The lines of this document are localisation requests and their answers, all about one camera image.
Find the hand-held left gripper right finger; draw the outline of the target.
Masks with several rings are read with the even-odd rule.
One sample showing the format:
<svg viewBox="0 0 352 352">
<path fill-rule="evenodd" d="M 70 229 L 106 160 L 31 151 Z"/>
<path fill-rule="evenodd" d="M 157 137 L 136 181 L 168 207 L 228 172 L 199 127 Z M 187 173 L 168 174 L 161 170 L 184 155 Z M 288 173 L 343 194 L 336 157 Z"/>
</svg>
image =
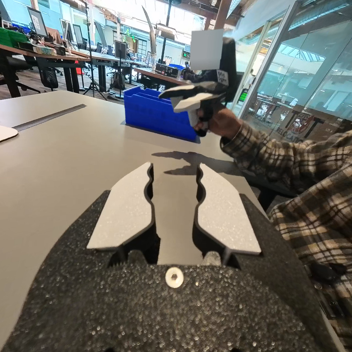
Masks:
<svg viewBox="0 0 352 352">
<path fill-rule="evenodd" d="M 234 254 L 258 256 L 262 253 L 237 189 L 205 164 L 196 170 L 198 201 L 192 240 L 205 256 L 215 251 L 222 263 Z"/>
</svg>

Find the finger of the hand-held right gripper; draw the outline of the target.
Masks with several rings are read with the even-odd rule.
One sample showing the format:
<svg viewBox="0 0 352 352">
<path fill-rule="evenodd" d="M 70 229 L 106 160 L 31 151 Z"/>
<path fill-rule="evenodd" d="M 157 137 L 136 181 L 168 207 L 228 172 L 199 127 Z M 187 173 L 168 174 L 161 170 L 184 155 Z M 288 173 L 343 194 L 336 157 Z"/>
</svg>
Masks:
<svg viewBox="0 0 352 352">
<path fill-rule="evenodd" d="M 189 98 L 181 96 L 173 98 L 173 111 L 175 113 L 195 111 L 200 108 L 202 102 L 217 99 L 219 95 L 210 93 L 198 93 Z"/>
<path fill-rule="evenodd" d="M 159 99 L 171 99 L 177 97 L 186 99 L 202 93 L 218 94 L 217 82 L 200 82 L 172 87 L 164 90 L 164 92 L 159 95 Z"/>
</svg>

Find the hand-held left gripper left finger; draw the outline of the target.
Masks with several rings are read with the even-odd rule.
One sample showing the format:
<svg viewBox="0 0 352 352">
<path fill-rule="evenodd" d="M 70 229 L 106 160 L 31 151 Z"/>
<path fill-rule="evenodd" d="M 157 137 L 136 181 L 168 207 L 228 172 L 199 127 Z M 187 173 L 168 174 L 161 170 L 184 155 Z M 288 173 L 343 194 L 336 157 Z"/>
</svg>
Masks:
<svg viewBox="0 0 352 352">
<path fill-rule="evenodd" d="M 153 181 L 151 162 L 117 181 L 110 189 L 87 250 L 114 251 L 122 258 L 133 250 L 153 251 L 156 245 Z"/>
</svg>

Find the blue plastic parts bin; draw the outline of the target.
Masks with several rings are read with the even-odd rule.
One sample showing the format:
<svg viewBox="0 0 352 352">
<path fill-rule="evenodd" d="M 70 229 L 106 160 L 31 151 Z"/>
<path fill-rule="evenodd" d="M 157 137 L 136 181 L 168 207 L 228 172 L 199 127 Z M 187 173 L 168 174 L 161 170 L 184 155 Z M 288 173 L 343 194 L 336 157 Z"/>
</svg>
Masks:
<svg viewBox="0 0 352 352">
<path fill-rule="evenodd" d="M 126 125 L 200 143 L 188 113 L 174 112 L 170 99 L 159 99 L 159 95 L 156 90 L 139 86 L 124 90 Z"/>
</svg>

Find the person's right hand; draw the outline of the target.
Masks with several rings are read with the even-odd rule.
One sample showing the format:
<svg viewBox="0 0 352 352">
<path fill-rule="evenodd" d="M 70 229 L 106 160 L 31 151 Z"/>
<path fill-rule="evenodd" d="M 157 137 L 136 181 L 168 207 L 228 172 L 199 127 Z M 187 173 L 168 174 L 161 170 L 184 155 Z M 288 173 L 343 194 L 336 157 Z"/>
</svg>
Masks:
<svg viewBox="0 0 352 352">
<path fill-rule="evenodd" d="M 195 131 L 207 129 L 220 137 L 232 140 L 240 131 L 243 121 L 221 103 L 215 103 L 206 108 L 196 110 L 197 124 Z"/>
</svg>

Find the black equipment box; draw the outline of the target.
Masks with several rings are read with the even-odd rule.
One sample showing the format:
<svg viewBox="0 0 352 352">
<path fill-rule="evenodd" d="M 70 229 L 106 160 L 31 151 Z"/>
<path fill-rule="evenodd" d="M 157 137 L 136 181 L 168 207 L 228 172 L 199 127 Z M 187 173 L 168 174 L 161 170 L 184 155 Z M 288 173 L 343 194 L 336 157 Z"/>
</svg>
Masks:
<svg viewBox="0 0 352 352">
<path fill-rule="evenodd" d="M 157 74 L 172 78 L 177 78 L 179 76 L 178 68 L 160 63 L 156 63 L 155 72 Z"/>
</svg>

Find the wooden office desk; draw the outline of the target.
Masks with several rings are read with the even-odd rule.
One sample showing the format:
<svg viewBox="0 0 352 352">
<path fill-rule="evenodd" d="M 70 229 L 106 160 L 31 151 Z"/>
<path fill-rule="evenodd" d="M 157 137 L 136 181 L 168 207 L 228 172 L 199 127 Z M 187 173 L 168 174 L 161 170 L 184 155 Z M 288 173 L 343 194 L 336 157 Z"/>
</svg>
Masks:
<svg viewBox="0 0 352 352">
<path fill-rule="evenodd" d="M 143 86 L 144 90 L 164 91 L 176 86 L 191 84 L 191 82 L 185 81 L 183 78 L 164 76 L 147 68 L 134 68 L 134 71 L 137 73 L 136 81 Z"/>
</svg>

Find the curved white panel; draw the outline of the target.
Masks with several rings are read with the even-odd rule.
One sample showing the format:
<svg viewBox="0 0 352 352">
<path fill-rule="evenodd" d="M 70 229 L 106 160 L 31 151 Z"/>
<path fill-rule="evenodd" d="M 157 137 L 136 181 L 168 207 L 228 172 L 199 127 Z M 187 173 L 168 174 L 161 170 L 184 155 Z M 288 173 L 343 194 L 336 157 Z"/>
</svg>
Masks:
<svg viewBox="0 0 352 352">
<path fill-rule="evenodd" d="M 149 19 L 149 16 L 145 10 L 145 8 L 142 6 L 143 12 L 146 16 L 146 20 L 149 26 L 149 34 L 150 34 L 150 48 L 151 48 L 151 57 L 152 57 L 152 66 L 155 68 L 156 67 L 156 63 L 157 63 L 157 44 L 156 44 L 156 33 L 154 31 L 154 28 L 152 26 L 152 23 Z"/>
</svg>

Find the tilted black light panel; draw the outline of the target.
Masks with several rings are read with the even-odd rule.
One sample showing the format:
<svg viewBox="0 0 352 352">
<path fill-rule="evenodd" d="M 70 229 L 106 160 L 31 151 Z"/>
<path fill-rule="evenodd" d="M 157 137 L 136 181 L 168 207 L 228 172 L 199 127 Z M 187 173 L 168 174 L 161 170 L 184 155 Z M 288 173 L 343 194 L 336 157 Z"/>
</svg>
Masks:
<svg viewBox="0 0 352 352">
<path fill-rule="evenodd" d="M 161 23 L 157 23 L 155 25 L 155 34 L 156 36 L 163 37 L 172 41 L 175 41 L 175 39 L 177 39 L 176 29 L 168 27 Z"/>
</svg>

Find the dark backpack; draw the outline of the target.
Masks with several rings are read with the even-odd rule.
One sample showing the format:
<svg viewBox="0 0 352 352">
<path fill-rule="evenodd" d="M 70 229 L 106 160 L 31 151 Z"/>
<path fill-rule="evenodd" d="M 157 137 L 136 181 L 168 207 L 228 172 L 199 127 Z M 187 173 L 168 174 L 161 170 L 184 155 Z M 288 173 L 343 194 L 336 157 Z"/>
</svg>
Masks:
<svg viewBox="0 0 352 352">
<path fill-rule="evenodd" d="M 118 71 L 113 73 L 111 88 L 125 90 L 125 76 L 122 73 Z"/>
</svg>

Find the black floor lamp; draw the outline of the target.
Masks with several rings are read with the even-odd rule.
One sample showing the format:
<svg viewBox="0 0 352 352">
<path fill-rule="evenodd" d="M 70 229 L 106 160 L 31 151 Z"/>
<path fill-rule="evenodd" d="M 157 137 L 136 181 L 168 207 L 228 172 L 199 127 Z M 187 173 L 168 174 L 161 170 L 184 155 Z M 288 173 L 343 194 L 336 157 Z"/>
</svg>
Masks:
<svg viewBox="0 0 352 352">
<path fill-rule="evenodd" d="M 160 59 L 161 64 L 164 63 L 166 39 L 172 39 L 172 40 L 175 39 L 176 30 L 171 29 L 171 27 L 169 26 L 171 7 L 172 7 L 172 4 L 180 5 L 181 3 L 182 3 L 182 0 L 169 0 L 168 1 L 168 12 L 167 12 L 167 17 L 166 17 L 166 25 L 164 26 L 165 29 L 162 30 L 162 33 L 164 33 L 164 35 L 162 35 L 164 40 L 163 40 L 162 54 L 161 54 L 161 59 Z"/>
</svg>

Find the black monitor on pole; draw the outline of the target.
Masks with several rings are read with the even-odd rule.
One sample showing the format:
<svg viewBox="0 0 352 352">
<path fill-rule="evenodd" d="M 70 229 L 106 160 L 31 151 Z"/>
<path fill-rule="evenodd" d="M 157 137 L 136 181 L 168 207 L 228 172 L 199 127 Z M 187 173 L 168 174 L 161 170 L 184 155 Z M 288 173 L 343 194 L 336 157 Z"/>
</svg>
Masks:
<svg viewBox="0 0 352 352">
<path fill-rule="evenodd" d="M 117 71 L 122 73 L 122 62 L 121 60 L 125 60 L 126 58 L 126 44 L 124 42 L 121 41 L 115 41 L 115 56 L 118 59 L 118 69 Z M 122 90 L 119 90 L 119 95 L 116 94 L 116 98 L 119 100 L 123 100 L 123 96 L 122 96 Z"/>
</svg>

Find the tripod light stand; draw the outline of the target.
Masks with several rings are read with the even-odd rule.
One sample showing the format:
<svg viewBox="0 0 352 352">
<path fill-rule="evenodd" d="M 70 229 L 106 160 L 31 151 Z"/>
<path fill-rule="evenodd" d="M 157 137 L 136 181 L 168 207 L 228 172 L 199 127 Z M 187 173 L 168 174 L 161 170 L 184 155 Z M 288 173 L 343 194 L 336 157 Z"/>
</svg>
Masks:
<svg viewBox="0 0 352 352">
<path fill-rule="evenodd" d="M 89 16 L 88 16 L 88 10 L 89 10 L 89 6 L 88 6 L 88 2 L 87 1 L 82 1 L 82 3 L 84 4 L 85 7 L 85 14 L 86 14 L 86 21 L 87 21 L 87 34 L 88 34 L 88 52 L 89 52 L 89 59 L 90 59 L 90 71 L 91 71 L 91 84 L 89 86 L 89 88 L 86 90 L 86 92 L 84 93 L 84 95 L 88 92 L 88 91 L 92 91 L 92 96 L 93 98 L 95 97 L 95 91 L 105 100 L 107 101 L 106 97 L 103 95 L 102 92 L 100 92 L 97 84 L 95 83 L 94 80 L 94 70 L 93 70 L 93 58 L 92 58 L 92 50 L 91 50 L 91 42 L 90 42 L 90 20 L 89 20 Z"/>
</svg>

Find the white document stand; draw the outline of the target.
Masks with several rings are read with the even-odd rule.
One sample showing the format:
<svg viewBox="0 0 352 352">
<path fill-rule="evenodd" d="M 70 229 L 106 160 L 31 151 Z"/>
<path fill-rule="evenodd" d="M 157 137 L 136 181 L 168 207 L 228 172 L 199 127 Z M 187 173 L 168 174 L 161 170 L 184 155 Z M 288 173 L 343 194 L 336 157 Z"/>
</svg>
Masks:
<svg viewBox="0 0 352 352">
<path fill-rule="evenodd" d="M 19 132 L 11 127 L 6 127 L 6 126 L 0 126 L 0 142 L 4 142 L 6 140 L 9 140 L 11 138 L 16 137 L 19 134 Z"/>
</svg>

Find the long wooden desk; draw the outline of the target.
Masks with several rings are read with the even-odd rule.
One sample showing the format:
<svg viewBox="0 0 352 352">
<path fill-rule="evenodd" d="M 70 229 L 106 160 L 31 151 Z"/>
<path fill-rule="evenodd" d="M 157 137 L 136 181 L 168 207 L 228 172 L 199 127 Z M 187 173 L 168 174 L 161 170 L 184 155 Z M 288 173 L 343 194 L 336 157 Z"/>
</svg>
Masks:
<svg viewBox="0 0 352 352">
<path fill-rule="evenodd" d="M 46 68 L 63 68 L 66 88 L 68 91 L 74 93 L 80 92 L 76 68 L 82 68 L 85 62 L 90 62 L 90 59 L 86 55 L 45 55 L 0 45 L 1 72 L 3 73 L 5 84 L 7 85 L 12 98 L 18 98 L 21 96 L 19 86 L 15 79 L 15 71 L 10 67 L 8 62 L 8 58 L 13 55 L 23 55 L 24 57 L 35 58 L 38 68 L 41 70 Z"/>
</svg>

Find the black upright monitor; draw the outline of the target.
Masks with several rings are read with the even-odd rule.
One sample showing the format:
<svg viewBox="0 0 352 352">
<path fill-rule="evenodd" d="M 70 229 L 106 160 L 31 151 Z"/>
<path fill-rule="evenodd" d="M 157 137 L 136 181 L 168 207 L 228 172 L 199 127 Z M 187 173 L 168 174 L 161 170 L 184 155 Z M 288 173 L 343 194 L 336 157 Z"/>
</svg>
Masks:
<svg viewBox="0 0 352 352">
<path fill-rule="evenodd" d="M 27 7 L 27 9 L 28 9 L 31 23 L 33 25 L 34 32 L 39 37 L 49 38 L 46 26 L 44 24 L 44 20 L 42 17 L 42 13 L 39 10 L 36 10 L 32 7 Z"/>
</svg>

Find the green storage bins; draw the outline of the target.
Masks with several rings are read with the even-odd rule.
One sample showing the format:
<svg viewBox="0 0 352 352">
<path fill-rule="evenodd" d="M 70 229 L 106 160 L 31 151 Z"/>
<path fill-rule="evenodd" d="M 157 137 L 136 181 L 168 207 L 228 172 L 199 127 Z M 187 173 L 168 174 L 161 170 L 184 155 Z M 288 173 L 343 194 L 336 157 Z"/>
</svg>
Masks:
<svg viewBox="0 0 352 352">
<path fill-rule="evenodd" d="M 0 28 L 0 44 L 12 48 L 20 48 L 20 44 L 29 43 L 28 37 L 20 32 Z"/>
</svg>

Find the wooden support post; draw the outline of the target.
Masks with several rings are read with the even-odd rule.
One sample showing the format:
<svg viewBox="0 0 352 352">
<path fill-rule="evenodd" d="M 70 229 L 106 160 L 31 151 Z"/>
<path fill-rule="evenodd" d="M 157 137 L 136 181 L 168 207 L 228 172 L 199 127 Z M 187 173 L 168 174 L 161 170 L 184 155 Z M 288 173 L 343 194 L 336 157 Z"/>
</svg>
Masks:
<svg viewBox="0 0 352 352">
<path fill-rule="evenodd" d="M 217 17 L 215 20 L 215 25 L 213 26 L 213 30 L 222 30 L 224 28 L 226 19 L 227 19 L 227 14 L 231 6 L 231 0 L 221 0 Z"/>
</svg>

